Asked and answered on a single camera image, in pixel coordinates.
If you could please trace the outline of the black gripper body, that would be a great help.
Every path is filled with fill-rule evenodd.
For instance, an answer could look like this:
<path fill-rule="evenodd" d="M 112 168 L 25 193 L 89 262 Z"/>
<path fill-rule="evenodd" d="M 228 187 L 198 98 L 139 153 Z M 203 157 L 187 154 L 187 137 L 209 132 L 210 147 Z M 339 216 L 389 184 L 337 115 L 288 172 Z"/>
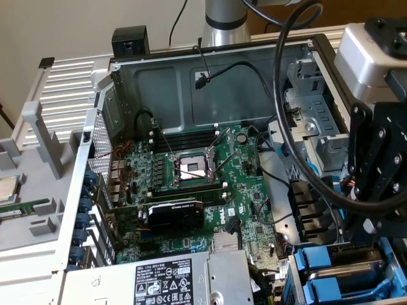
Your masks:
<path fill-rule="evenodd" d="M 406 109 L 399 102 L 380 102 L 375 105 L 373 122 L 378 127 L 384 148 L 406 152 Z"/>

